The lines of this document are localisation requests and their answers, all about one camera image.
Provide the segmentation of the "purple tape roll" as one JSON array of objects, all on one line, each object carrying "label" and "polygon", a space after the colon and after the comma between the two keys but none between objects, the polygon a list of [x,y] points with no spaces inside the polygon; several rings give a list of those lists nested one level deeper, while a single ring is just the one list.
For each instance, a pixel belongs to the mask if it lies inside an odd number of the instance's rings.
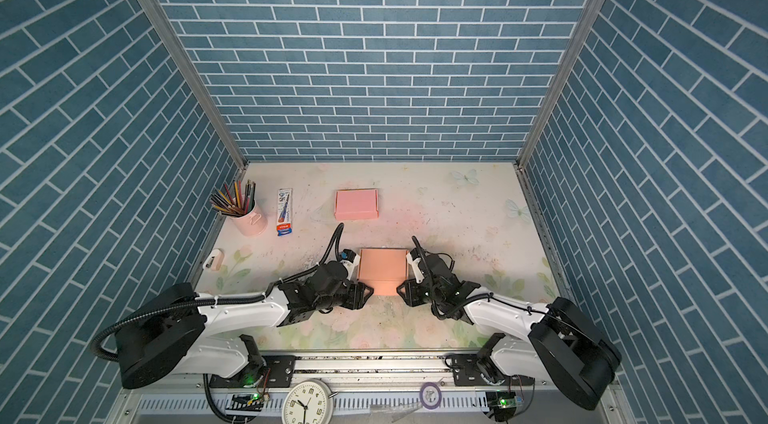
[{"label": "purple tape roll", "polygon": [[434,411],[442,405],[442,391],[437,383],[424,383],[419,391],[419,401],[423,409]]}]

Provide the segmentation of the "white wall clock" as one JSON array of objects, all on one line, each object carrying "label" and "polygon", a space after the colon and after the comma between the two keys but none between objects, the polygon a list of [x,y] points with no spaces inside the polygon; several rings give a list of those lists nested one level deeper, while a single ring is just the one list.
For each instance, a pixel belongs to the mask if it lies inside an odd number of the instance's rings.
[{"label": "white wall clock", "polygon": [[317,379],[303,381],[292,387],[281,411],[283,424],[329,424],[334,403],[331,389]]}]

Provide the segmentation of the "pink metal pencil bucket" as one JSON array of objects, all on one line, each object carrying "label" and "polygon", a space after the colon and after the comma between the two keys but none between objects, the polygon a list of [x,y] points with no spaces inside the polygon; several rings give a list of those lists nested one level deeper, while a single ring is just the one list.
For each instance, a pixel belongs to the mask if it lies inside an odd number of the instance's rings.
[{"label": "pink metal pencil bucket", "polygon": [[252,209],[243,216],[230,217],[229,221],[235,229],[245,237],[253,237],[262,234],[268,227],[268,216],[255,202]]}]

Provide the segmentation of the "bundle of coloured pencils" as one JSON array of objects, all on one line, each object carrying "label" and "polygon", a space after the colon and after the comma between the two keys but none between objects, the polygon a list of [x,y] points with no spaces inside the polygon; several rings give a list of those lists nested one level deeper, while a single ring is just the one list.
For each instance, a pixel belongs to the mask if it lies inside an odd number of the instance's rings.
[{"label": "bundle of coloured pencils", "polygon": [[226,217],[244,217],[256,208],[255,191],[252,181],[235,181],[215,189],[209,202],[216,212]]}]

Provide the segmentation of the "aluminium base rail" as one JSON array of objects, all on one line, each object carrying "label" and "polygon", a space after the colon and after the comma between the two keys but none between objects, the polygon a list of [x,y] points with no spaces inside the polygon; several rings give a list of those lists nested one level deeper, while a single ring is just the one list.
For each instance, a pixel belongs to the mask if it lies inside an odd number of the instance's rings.
[{"label": "aluminium base rail", "polygon": [[[549,378],[534,377],[528,366],[523,375],[502,377],[489,383],[475,364],[473,353],[367,352],[358,355],[298,353],[265,355],[266,371],[258,389],[255,384],[231,384],[215,377],[211,387],[214,403],[233,416],[273,417],[282,413],[290,391],[308,381],[325,385],[333,404],[333,416],[392,412],[403,417],[410,412],[491,412],[510,408],[520,415],[531,402],[544,400],[545,392],[564,397]],[[602,423],[638,423],[618,384],[606,389],[595,408]],[[440,390],[428,400],[422,394]],[[259,403],[246,404],[246,394],[262,394]],[[108,423],[138,422],[139,415],[203,415],[212,411],[204,395],[202,377],[170,375],[141,389],[121,390],[107,418]]]}]

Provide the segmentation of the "white blue pencil box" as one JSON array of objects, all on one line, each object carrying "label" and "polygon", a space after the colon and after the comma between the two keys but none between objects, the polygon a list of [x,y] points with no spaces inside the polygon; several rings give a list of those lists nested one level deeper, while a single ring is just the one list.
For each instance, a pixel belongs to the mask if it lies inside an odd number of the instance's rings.
[{"label": "white blue pencil box", "polygon": [[280,189],[277,194],[276,232],[278,237],[292,233],[292,195],[290,188]]}]

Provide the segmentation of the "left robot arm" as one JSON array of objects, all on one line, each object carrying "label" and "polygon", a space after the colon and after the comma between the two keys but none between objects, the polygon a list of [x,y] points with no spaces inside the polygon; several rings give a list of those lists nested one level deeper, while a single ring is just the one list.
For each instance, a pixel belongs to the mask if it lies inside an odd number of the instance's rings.
[{"label": "left robot arm", "polygon": [[355,280],[346,261],[315,265],[256,293],[218,296],[176,284],[100,330],[89,350],[118,364],[125,389],[171,374],[216,375],[252,385],[262,380],[267,362],[248,330],[295,325],[336,308],[357,311],[373,294]]}]

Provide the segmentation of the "pink cardboard box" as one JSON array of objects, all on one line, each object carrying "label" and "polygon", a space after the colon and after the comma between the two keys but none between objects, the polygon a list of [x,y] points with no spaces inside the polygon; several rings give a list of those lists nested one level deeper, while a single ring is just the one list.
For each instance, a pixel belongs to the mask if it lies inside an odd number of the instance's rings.
[{"label": "pink cardboard box", "polygon": [[337,221],[374,220],[379,217],[377,189],[350,189],[336,192],[334,217]]}]

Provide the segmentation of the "tan cardboard box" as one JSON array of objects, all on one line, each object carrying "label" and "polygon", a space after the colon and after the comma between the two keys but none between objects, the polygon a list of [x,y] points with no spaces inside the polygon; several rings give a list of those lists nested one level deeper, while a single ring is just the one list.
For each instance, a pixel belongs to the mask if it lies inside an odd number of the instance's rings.
[{"label": "tan cardboard box", "polygon": [[397,288],[408,279],[407,254],[406,249],[363,249],[358,280],[376,296],[396,296]]}]

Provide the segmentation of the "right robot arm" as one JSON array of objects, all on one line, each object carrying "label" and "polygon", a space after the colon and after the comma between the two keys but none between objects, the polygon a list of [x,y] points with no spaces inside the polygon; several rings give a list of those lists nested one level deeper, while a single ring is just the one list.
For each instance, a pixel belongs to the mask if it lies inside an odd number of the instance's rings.
[{"label": "right robot arm", "polygon": [[410,251],[408,278],[397,288],[409,307],[427,305],[441,321],[473,325],[488,340],[475,354],[445,358],[458,387],[553,384],[577,406],[594,410],[613,382],[621,354],[570,300],[533,304],[460,280],[438,254]]}]

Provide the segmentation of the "white round object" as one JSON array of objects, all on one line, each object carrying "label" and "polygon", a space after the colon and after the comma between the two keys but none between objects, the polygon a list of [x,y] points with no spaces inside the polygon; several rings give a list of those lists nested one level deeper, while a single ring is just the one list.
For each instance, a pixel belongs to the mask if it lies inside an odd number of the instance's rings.
[{"label": "white round object", "polygon": [[213,249],[204,260],[204,269],[218,272],[224,262],[225,254],[221,249]]}]

